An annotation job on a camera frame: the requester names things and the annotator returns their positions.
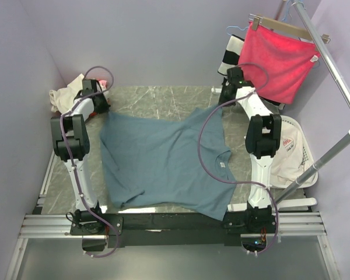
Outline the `blue t shirt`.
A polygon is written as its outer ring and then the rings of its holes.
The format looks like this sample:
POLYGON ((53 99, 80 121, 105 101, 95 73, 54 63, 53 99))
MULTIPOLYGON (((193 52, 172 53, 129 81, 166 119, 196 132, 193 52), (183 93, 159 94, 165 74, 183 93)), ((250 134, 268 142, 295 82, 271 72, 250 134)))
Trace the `blue t shirt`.
POLYGON ((104 180, 116 208, 178 204, 222 220, 235 191, 222 111, 183 121, 110 112, 100 131, 104 180))

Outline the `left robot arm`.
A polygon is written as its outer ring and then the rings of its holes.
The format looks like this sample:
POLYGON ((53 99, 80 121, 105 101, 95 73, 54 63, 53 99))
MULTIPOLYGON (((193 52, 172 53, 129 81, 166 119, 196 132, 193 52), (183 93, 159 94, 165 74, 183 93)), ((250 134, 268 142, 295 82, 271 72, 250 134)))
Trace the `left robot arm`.
POLYGON ((70 175, 75 194, 78 219, 83 219, 84 227, 91 234, 99 234, 105 227, 98 199, 93 192, 88 170, 88 154, 90 141, 86 129, 89 117, 109 111, 110 104, 106 99, 106 84, 96 79, 86 79, 79 75, 68 87, 71 90, 71 105, 67 111, 72 111, 64 117, 52 117, 50 120, 52 145, 55 155, 65 164, 70 175))

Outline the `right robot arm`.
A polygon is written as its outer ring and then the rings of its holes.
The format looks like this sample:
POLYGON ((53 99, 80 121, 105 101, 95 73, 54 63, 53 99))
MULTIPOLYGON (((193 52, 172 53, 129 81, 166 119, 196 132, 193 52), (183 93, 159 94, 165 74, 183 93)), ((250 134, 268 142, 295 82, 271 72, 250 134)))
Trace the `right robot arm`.
POLYGON ((249 124, 245 136, 246 151, 251 159, 250 195, 248 208, 264 209, 271 205, 270 189, 271 165, 279 149, 282 119, 271 112, 256 93, 252 82, 245 80, 243 70, 233 67, 227 70, 219 95, 219 105, 241 105, 249 124))

